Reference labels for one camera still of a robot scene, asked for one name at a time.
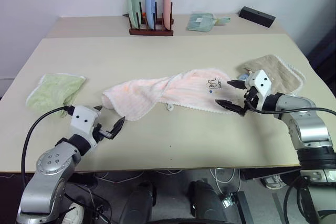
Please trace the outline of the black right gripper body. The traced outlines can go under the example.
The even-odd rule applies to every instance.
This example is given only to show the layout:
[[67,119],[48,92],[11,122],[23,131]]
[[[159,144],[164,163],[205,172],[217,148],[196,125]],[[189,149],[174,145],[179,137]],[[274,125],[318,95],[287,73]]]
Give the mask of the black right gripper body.
[[240,110],[239,115],[245,115],[247,111],[255,111],[258,104],[258,90],[251,87],[244,95],[244,107]]

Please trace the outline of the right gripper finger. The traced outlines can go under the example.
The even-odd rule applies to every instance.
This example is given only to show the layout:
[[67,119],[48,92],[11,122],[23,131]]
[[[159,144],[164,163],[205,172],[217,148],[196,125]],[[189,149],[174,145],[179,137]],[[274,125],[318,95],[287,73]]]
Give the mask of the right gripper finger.
[[231,81],[227,81],[227,84],[231,85],[234,88],[238,88],[242,90],[246,89],[245,81],[243,80],[231,80]]
[[223,107],[224,109],[227,109],[235,113],[240,113],[243,109],[241,106],[233,104],[232,102],[227,101],[227,100],[216,99],[215,102],[221,107]]

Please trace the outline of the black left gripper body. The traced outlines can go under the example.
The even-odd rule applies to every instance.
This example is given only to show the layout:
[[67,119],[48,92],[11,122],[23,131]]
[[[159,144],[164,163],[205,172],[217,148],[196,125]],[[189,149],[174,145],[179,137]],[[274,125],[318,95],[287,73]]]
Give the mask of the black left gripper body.
[[102,129],[102,125],[100,123],[93,129],[93,139],[99,143],[104,138],[111,140],[113,135],[110,132],[107,132]]

